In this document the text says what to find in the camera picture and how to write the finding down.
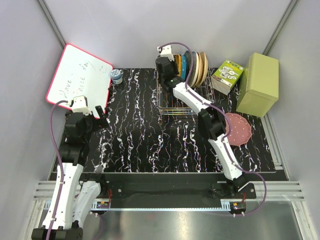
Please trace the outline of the blue polka dot plate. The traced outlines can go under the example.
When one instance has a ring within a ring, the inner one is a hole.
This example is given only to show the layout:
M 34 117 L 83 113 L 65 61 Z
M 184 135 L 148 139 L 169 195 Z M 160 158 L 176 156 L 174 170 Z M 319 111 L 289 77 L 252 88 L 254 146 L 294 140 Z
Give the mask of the blue polka dot plate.
M 181 55 L 181 78 L 185 81 L 187 76 L 188 61 L 184 54 Z

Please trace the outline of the orange polka dot plate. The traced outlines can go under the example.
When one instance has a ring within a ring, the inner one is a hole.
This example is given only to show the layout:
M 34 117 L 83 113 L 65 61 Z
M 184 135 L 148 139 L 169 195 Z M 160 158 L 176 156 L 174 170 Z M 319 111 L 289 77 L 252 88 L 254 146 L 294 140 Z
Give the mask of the orange polka dot plate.
M 175 62 L 177 65 L 178 76 L 180 77 L 182 74 L 182 56 L 180 54 L 175 55 Z

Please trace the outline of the pink polka dot plate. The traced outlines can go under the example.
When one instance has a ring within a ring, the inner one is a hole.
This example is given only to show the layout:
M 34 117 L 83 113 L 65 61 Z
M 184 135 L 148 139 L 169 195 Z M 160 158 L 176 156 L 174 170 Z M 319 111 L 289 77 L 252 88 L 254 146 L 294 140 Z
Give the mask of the pink polka dot plate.
M 237 113 L 226 113 L 231 123 L 231 133 L 227 137 L 231 146 L 241 146 L 247 144 L 252 137 L 252 128 L 249 122 Z

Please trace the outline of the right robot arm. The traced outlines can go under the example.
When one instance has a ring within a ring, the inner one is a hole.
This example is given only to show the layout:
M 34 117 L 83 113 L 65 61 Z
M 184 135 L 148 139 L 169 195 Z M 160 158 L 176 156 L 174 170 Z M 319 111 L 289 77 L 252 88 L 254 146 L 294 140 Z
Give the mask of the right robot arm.
M 231 122 L 220 107 L 203 98 L 178 76 L 178 67 L 173 59 L 158 56 L 155 60 L 158 83 L 163 90 L 173 94 L 178 100 L 190 107 L 198 118 L 198 131 L 213 147 L 222 164 L 226 183 L 220 187 L 221 197 L 239 198 L 245 192 L 249 181 L 240 167 L 228 140 Z

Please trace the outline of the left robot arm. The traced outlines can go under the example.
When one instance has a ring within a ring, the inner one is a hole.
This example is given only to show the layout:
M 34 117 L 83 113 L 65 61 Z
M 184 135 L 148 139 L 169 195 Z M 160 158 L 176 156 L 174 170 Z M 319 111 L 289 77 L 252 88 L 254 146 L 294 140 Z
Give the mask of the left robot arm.
M 80 192 L 76 193 L 88 159 L 91 135 L 108 124 L 102 107 L 95 109 L 98 118 L 92 113 L 73 110 L 65 115 L 64 140 L 54 146 L 58 167 L 51 204 L 41 227 L 33 229 L 33 240 L 81 240 L 94 200 L 108 193 L 105 177 L 97 173 L 84 180 Z

